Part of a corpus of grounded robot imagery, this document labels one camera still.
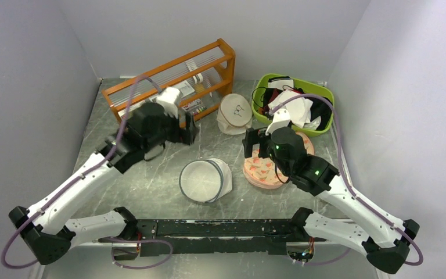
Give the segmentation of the white mesh laundry bag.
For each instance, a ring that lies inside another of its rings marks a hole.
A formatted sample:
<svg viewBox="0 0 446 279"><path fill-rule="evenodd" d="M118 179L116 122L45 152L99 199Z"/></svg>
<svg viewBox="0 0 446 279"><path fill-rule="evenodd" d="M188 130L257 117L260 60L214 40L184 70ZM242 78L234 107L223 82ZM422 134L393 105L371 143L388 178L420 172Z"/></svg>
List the white mesh laundry bag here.
<svg viewBox="0 0 446 279"><path fill-rule="evenodd" d="M213 203L233 190L231 169L218 158L188 163L179 175L181 193L192 201Z"/></svg>

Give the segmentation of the white bra pad insert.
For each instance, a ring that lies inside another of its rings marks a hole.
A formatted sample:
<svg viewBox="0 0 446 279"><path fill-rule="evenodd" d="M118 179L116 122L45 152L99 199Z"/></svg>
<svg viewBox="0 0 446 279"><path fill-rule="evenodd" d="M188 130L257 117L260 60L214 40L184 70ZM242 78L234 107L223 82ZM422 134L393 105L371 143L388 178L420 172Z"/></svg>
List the white bra pad insert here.
<svg viewBox="0 0 446 279"><path fill-rule="evenodd" d="M299 95L301 94L298 92L292 90L284 90L268 104L269 111L274 110L278 105L284 103L288 99ZM303 128L306 124L311 123L312 104L313 101L305 97L298 97L284 104L282 106L282 109L286 109L289 112L291 122L295 126Z"/></svg>

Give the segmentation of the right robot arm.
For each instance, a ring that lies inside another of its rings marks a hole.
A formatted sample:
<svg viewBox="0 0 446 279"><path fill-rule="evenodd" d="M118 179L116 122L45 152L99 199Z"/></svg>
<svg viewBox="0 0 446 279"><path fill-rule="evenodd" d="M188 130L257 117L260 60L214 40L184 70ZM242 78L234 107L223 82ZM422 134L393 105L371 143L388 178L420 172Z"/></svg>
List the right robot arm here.
<svg viewBox="0 0 446 279"><path fill-rule="evenodd" d="M259 158L269 158L275 168L298 189L339 209L351 223L327 218L311 209L300 208L291 219L290 233L298 241L322 238L341 244L364 255L380 271L395 274L403 265L423 263L423 253L414 239L419 224L401 220L354 189L327 160L310 155L303 139L290 127L273 133L264 128L249 128L242 141L244 156L249 158L258 145Z"/></svg>

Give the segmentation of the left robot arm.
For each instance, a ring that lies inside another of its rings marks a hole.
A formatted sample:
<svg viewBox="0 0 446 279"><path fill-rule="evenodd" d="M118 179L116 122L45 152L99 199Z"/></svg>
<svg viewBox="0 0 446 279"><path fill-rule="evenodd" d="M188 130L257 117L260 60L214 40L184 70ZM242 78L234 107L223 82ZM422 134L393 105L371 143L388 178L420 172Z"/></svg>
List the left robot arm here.
<svg viewBox="0 0 446 279"><path fill-rule="evenodd" d="M9 212L16 227L14 237L20 237L42 265L97 239L139 240L137 218L124 207L83 219L73 215L98 190L146 160L146 154L155 148L164 148L166 142L193 144L198 128L190 113L185 113L184 119L185 124L180 125L179 119L158 103L148 102L135 109L62 185L39 202Z"/></svg>

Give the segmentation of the cream round laundry bag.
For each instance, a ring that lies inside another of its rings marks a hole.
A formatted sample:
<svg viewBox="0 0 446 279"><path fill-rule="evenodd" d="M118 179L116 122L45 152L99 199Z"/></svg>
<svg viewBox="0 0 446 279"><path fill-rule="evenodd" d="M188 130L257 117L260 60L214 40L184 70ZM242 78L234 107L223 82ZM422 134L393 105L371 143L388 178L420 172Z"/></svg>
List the cream round laundry bag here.
<svg viewBox="0 0 446 279"><path fill-rule="evenodd" d="M227 135L244 134L251 128L253 113L244 96L228 94L220 102L217 112L217 124L220 132Z"/></svg>

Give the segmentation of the colourful marker pack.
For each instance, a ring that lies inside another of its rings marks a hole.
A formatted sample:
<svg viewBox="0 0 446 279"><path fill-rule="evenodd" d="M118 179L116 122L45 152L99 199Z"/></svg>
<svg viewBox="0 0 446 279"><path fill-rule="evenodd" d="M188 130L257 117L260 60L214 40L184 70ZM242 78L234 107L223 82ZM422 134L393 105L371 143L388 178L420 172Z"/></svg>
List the colourful marker pack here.
<svg viewBox="0 0 446 279"><path fill-rule="evenodd" d="M182 109L185 112L190 113L192 116L196 116L201 112L204 112L207 108L201 99L195 99L194 101L184 105Z"/></svg>

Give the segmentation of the clear plastic package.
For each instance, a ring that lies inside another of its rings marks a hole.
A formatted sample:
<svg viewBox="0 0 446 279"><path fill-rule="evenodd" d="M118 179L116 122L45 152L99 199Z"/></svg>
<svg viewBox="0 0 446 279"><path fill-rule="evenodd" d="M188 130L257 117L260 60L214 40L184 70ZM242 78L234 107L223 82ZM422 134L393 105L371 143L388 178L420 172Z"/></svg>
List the clear plastic package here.
<svg viewBox="0 0 446 279"><path fill-rule="evenodd" d="M195 89L186 80L174 85L174 88L177 88L180 90L183 98L195 93Z"/></svg>

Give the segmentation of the orange wooden rack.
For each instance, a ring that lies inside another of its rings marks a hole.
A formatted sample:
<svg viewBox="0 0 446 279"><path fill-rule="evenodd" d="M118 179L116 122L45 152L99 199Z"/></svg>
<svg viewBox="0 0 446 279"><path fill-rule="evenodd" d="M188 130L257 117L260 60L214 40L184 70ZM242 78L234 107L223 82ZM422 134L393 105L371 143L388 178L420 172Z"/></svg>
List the orange wooden rack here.
<svg viewBox="0 0 446 279"><path fill-rule="evenodd" d="M167 87L188 81L195 93L181 99L182 107L195 99L201 99L206 106L204 112L194 116L200 120L220 105L222 98L233 91L236 54L223 39L218 39L195 51L149 70L141 75L127 79L102 91L115 118L121 121L118 112L129 109L131 105L139 108L143 103L155 101ZM202 83L195 84L192 77L201 73Z"/></svg>

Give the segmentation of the white clip on rack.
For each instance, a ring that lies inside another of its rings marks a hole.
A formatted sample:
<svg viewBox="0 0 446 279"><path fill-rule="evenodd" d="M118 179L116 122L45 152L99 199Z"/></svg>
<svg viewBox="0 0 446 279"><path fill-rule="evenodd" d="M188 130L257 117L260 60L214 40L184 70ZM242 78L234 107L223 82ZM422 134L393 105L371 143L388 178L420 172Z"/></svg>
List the white clip on rack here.
<svg viewBox="0 0 446 279"><path fill-rule="evenodd" d="M192 79L193 79L195 84L202 83L204 81L204 77L203 77L203 75L201 73L195 74L192 77Z"/></svg>

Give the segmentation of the white folded garment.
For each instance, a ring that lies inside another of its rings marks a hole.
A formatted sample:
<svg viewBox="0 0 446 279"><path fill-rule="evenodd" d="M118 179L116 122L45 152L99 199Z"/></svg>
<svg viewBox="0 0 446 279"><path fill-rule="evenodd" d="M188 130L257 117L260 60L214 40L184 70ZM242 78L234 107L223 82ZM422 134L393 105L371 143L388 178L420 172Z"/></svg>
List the white folded garment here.
<svg viewBox="0 0 446 279"><path fill-rule="evenodd" d="M286 90L294 88L294 80L289 76L277 76L268 79L268 88Z"/></svg>

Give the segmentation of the green box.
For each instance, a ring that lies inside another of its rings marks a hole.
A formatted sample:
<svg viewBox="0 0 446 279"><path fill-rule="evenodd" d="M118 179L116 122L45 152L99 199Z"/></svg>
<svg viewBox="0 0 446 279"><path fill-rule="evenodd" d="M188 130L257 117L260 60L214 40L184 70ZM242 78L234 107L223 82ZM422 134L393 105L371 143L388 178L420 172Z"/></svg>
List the green box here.
<svg viewBox="0 0 446 279"><path fill-rule="evenodd" d="M129 119L133 115L133 111L136 109L135 105L131 105L129 109L123 109L118 112L121 120Z"/></svg>

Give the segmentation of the black clothing pile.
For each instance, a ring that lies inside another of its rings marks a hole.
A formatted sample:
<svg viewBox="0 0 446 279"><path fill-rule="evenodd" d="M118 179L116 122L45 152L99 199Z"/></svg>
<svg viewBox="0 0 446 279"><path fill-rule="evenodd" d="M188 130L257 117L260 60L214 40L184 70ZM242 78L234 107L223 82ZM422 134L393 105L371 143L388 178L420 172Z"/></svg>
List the black clothing pile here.
<svg viewBox="0 0 446 279"><path fill-rule="evenodd" d="M260 97L262 106L261 106L261 108L259 108L257 110L257 112L261 115L268 117L269 115L265 115L265 113L263 112L263 95L264 95L264 93ZM304 126L304 129L322 131L327 126L327 123L331 117L332 111L328 107L328 105L326 105L323 101L317 100L314 98L312 98L310 100L313 101L313 104L311 106L312 120L311 120L310 124L306 124Z"/></svg>

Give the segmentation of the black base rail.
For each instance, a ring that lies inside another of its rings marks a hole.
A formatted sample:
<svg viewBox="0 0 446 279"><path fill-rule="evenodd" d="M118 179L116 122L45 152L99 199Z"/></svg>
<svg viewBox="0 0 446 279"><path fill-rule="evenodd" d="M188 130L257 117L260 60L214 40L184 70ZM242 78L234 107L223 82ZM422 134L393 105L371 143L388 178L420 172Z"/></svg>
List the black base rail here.
<svg viewBox="0 0 446 279"><path fill-rule="evenodd" d="M293 244L306 244L310 236L289 219L139 219L119 235L102 242L139 246L139 256L172 254L253 253L285 255Z"/></svg>

